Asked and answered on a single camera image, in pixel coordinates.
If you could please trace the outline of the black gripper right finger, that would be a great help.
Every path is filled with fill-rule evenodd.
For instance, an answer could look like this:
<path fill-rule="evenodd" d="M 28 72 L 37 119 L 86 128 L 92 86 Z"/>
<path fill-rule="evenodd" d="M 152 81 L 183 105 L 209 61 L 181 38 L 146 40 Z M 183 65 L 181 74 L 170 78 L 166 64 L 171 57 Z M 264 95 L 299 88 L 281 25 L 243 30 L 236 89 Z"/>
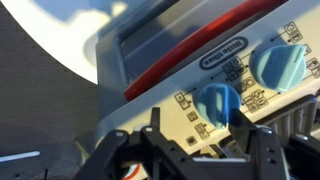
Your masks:
<path fill-rule="evenodd" d="M 257 127 L 239 110 L 230 110 L 228 130 L 241 149 L 247 149 L 250 137 Z"/>

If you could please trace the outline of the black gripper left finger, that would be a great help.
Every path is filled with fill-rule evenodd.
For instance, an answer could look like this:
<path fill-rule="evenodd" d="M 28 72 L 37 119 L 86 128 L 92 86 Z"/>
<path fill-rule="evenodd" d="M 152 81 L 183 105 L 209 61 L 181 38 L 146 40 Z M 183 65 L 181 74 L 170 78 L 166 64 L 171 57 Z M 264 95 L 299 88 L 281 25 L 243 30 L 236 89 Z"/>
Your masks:
<path fill-rule="evenodd" d="M 153 129 L 160 130 L 160 108 L 153 107 L 151 110 L 150 126 Z"/>

